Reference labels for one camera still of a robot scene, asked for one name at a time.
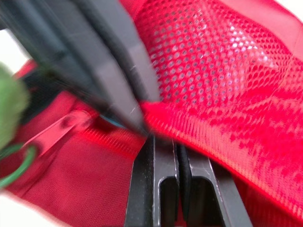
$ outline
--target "red nylon fabric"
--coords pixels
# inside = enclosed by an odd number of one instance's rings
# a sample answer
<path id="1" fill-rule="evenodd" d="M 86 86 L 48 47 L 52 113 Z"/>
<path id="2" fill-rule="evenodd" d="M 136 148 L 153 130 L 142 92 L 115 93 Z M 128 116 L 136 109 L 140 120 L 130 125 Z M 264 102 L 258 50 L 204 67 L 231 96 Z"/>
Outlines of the red nylon fabric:
<path id="1" fill-rule="evenodd" d="M 254 226 L 302 226 L 300 26 L 292 27 L 297 35 L 281 37 L 275 24 L 258 21 L 257 13 L 232 6 L 252 21 L 217 0 L 124 2 L 150 53 L 163 97 L 160 104 L 142 104 L 150 127 L 239 177 Z M 287 11 L 272 8 L 294 21 Z M 16 141 L 26 141 L 74 109 L 89 110 L 61 94 L 20 130 Z M 26 190 L 21 180 L 8 190 L 73 226 L 122 226 L 131 165 L 143 142 L 98 122 L 59 143 L 55 158 Z"/>

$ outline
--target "red mesh fabric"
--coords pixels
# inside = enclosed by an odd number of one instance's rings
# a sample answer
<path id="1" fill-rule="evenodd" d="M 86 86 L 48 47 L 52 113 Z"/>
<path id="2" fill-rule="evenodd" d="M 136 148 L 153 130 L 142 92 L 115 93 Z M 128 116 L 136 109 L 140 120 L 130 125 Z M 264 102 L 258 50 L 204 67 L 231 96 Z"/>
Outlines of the red mesh fabric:
<path id="1" fill-rule="evenodd" d="M 135 23 L 163 98 L 143 104 L 150 126 L 302 220 L 302 62 L 217 0 L 148 0 Z"/>

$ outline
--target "red fabric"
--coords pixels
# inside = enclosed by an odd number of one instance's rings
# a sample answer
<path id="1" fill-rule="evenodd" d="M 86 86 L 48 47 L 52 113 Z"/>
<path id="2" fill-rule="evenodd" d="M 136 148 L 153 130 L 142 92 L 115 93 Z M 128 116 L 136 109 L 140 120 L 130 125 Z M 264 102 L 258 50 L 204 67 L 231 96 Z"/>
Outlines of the red fabric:
<path id="1" fill-rule="evenodd" d="M 121 1 L 158 75 L 163 101 L 142 103 L 151 129 L 237 176 L 254 226 L 301 226 L 302 24 L 273 1 L 224 0 L 233 9 L 218 0 Z M 75 108 L 87 109 L 61 94 L 17 141 Z M 143 142 L 98 122 L 59 143 L 29 190 L 18 182 L 9 190 L 73 226 L 121 226 Z"/>

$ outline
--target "black strap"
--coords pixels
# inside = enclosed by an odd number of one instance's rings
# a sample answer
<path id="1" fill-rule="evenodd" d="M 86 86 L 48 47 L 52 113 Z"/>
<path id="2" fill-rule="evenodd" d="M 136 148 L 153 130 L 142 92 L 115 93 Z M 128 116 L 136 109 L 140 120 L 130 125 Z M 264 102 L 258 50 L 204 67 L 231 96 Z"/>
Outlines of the black strap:
<path id="1" fill-rule="evenodd" d="M 30 91 L 30 105 L 24 112 L 21 124 L 26 124 L 40 114 L 61 92 L 57 84 L 43 76 L 39 69 L 26 74 L 22 80 Z"/>

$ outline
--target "zipper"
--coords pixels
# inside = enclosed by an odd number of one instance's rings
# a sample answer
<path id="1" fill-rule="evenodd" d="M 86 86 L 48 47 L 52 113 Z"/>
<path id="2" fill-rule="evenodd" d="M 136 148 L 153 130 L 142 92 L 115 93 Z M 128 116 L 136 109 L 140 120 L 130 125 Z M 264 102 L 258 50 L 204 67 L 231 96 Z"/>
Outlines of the zipper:
<path id="1" fill-rule="evenodd" d="M 81 133 L 81 136 L 92 143 L 131 160 L 135 160 L 146 140 L 145 137 L 123 128 L 114 128 L 112 131 L 89 128 Z"/>

